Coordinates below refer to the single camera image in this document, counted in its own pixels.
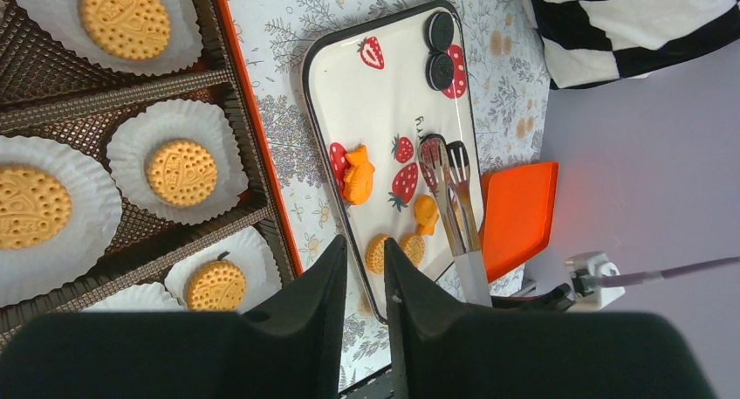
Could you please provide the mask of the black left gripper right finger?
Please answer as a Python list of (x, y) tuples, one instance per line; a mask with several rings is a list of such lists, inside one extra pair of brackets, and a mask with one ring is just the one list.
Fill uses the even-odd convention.
[(461, 302), (385, 251), (398, 398), (711, 398), (681, 334), (650, 313), (498, 311)]

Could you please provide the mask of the orange cookie tin box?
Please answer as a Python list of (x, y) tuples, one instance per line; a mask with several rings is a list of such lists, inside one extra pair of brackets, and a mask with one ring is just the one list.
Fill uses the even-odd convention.
[(298, 276), (227, 0), (105, 0), (147, 61), (86, 33), (82, 0), (1, 0), (1, 343), (40, 316), (189, 309), (223, 259), (245, 312)]

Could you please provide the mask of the white strawberry tray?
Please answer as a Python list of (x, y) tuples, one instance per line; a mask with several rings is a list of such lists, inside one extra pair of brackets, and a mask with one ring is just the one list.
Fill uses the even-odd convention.
[[(426, 43), (425, 23), (437, 11), (450, 13), (455, 25), (452, 45), (443, 52), (454, 62), (454, 80), (441, 92), (427, 81), (427, 63), (434, 52)], [(414, 204), (428, 193), (418, 162), (422, 137), (439, 134), (446, 142), (464, 143), (473, 175), (470, 190), (476, 220), (483, 217), (460, 16), (451, 2), (434, 0), (330, 33), (309, 48), (302, 85), (312, 130), (324, 149), (324, 169), (370, 307), (378, 320), (385, 321), (383, 274), (367, 269), (366, 250), (379, 234), (401, 238), (417, 229)], [(365, 203), (352, 205), (342, 194), (346, 166), (339, 157), (359, 145), (367, 147), (375, 167), (373, 192)]]

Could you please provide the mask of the orange tin lid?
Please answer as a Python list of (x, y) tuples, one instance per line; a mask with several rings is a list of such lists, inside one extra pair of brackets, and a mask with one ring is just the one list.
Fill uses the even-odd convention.
[(483, 174), (479, 236), (490, 283), (548, 246), (558, 170), (557, 162), (539, 162)]

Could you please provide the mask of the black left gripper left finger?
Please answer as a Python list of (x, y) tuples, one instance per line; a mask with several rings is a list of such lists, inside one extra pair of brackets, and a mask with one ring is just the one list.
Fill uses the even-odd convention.
[(347, 243), (246, 313), (50, 313), (1, 355), (4, 398), (335, 398)]

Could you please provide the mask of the metal serving tongs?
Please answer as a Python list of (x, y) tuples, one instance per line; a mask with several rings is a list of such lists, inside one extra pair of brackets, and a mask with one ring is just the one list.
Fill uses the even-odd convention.
[(472, 203), (473, 181), (462, 141), (447, 143), (439, 134), (421, 138), (419, 163), (435, 198), (465, 301), (492, 306), (479, 226)]

